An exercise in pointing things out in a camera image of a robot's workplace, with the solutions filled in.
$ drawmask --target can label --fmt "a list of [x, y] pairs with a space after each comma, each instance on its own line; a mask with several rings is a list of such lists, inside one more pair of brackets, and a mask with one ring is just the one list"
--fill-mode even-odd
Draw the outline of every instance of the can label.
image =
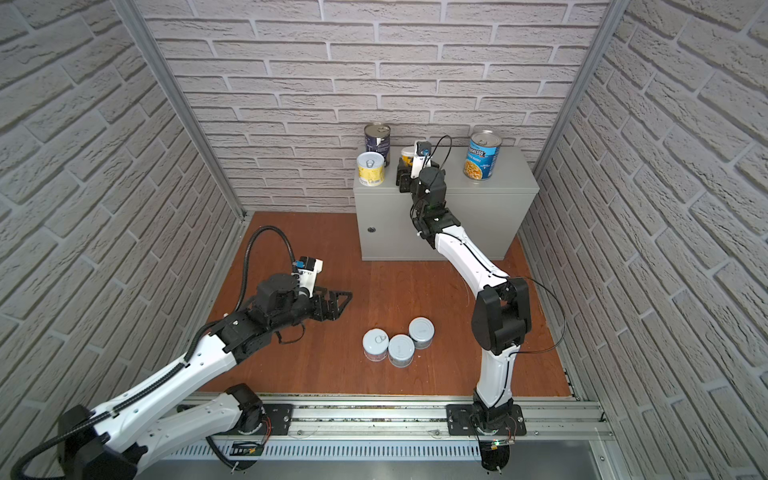
[[366, 151], [380, 153], [384, 157], [385, 164], [389, 164], [389, 135], [386, 137], [366, 135]]
[[467, 161], [464, 164], [464, 173], [474, 180], [487, 180], [493, 173], [496, 164], [499, 147], [483, 147], [473, 140], [469, 141]]
[[358, 165], [357, 174], [360, 177], [361, 184], [368, 187], [375, 187], [384, 181], [384, 165], [373, 168]]

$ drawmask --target tuna can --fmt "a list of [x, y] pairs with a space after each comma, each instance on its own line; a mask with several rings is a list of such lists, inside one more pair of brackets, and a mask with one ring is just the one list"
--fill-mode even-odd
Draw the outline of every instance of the tuna can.
[[366, 125], [366, 150], [379, 152], [384, 157], [384, 166], [389, 166], [389, 132], [387, 124]]
[[413, 339], [413, 346], [422, 350], [432, 344], [432, 337], [435, 336], [435, 326], [432, 325], [429, 319], [417, 316], [408, 325], [408, 334]]
[[402, 162], [409, 167], [413, 166], [413, 157], [416, 155], [416, 147], [405, 147], [400, 151]]
[[501, 138], [490, 130], [472, 134], [469, 138], [467, 161], [464, 173], [473, 180], [487, 180], [493, 174], [498, 150], [501, 148]]
[[362, 350], [372, 362], [381, 362], [386, 358], [389, 347], [389, 335], [382, 329], [371, 329], [362, 336]]
[[413, 340], [407, 335], [395, 335], [389, 341], [389, 361], [400, 369], [411, 364], [414, 352]]
[[384, 157], [375, 151], [361, 153], [357, 156], [357, 174], [367, 187], [380, 185], [384, 181]]

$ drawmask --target white brick wallpaper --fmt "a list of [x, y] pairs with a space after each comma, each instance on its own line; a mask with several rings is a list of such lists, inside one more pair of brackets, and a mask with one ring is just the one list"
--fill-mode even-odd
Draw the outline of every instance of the white brick wallpaper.
[[248, 210], [353, 212], [362, 127], [538, 153], [606, 2], [140, 0]]
[[55, 7], [0, 4], [3, 478], [168, 362], [235, 220], [113, 5]]
[[633, 0], [521, 229], [636, 478], [768, 478], [766, 25]]

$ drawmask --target wooden board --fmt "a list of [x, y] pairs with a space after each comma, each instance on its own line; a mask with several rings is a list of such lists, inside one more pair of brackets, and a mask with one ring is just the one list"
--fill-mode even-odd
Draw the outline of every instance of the wooden board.
[[[232, 310], [240, 292], [245, 247], [262, 225], [279, 227], [288, 236], [296, 258], [323, 260], [317, 284], [329, 290], [351, 290], [354, 298], [341, 319], [306, 321], [298, 343], [272, 344], [202, 390], [222, 392], [247, 383], [255, 392], [347, 393], [391, 395], [469, 396], [480, 374], [481, 349], [472, 336], [470, 319], [475, 305], [469, 288], [448, 261], [363, 262], [354, 214], [257, 213], [219, 293], [209, 320]], [[496, 262], [514, 275], [530, 276], [520, 241], [515, 239], [507, 258]], [[289, 272], [286, 248], [274, 232], [262, 233], [253, 246], [246, 298], [273, 273]], [[549, 329], [531, 288], [533, 330], [523, 349], [552, 345]], [[417, 350], [413, 363], [399, 369], [370, 362], [362, 353], [362, 336], [374, 327], [390, 337], [408, 333], [414, 317], [435, 324], [435, 339]], [[300, 327], [283, 331], [285, 340], [301, 334]], [[515, 396], [569, 396], [568, 384], [556, 352], [520, 355], [512, 380]]]

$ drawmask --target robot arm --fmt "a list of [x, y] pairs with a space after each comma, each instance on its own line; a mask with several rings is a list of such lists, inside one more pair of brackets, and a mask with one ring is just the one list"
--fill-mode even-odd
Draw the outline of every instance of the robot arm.
[[341, 316], [352, 293], [315, 286], [322, 260], [302, 257], [294, 266], [294, 274], [277, 273], [260, 283], [243, 308], [204, 326], [184, 355], [134, 388], [92, 410], [75, 406], [65, 412], [59, 418], [59, 436], [20, 458], [12, 478], [27, 479], [26, 465], [57, 444], [67, 480], [130, 480], [165, 455], [209, 435], [257, 430], [265, 415], [263, 403], [244, 384], [207, 404], [161, 416], [268, 346], [273, 334], [282, 342], [280, 330], [303, 327], [305, 319], [322, 322]]
[[418, 180], [410, 184], [411, 220], [419, 236], [451, 262], [475, 294], [472, 333], [483, 352], [473, 406], [479, 427], [491, 431], [511, 411], [512, 369], [531, 331], [528, 284], [510, 278], [477, 248], [445, 205], [445, 172], [429, 159], [421, 165]]

